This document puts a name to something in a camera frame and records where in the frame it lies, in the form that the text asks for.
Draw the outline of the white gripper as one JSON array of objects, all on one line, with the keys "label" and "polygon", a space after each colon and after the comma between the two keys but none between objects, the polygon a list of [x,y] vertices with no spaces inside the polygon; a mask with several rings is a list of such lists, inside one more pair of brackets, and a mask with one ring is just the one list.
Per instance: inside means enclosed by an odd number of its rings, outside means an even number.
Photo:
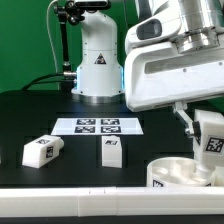
[{"label": "white gripper", "polygon": [[131,111],[174,104],[174,115],[193,138],[186,102],[224,94],[224,43],[185,54],[179,54],[171,42],[134,49],[125,61],[124,82],[126,105]]}]

